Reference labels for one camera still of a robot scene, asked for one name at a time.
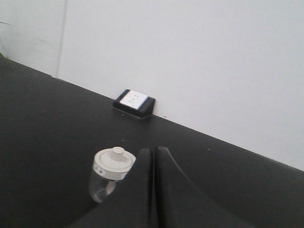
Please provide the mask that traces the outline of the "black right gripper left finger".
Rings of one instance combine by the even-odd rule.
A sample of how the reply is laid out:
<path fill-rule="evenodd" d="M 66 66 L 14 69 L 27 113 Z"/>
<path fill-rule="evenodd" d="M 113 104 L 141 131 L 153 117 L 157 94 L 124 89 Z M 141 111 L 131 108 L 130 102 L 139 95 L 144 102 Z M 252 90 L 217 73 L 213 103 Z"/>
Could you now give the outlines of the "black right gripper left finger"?
<path fill-rule="evenodd" d="M 141 149 L 114 191 L 70 228 L 149 228 L 151 226 L 153 152 Z"/>

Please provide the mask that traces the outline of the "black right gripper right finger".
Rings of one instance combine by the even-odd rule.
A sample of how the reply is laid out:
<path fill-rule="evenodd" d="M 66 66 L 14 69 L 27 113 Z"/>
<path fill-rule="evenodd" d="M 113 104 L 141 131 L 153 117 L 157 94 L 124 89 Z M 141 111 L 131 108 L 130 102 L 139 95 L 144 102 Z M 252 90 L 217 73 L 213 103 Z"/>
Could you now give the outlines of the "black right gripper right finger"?
<path fill-rule="evenodd" d="M 252 157 L 202 150 L 174 159 L 155 149 L 155 193 L 162 228 L 251 228 L 244 194 L 257 174 Z"/>

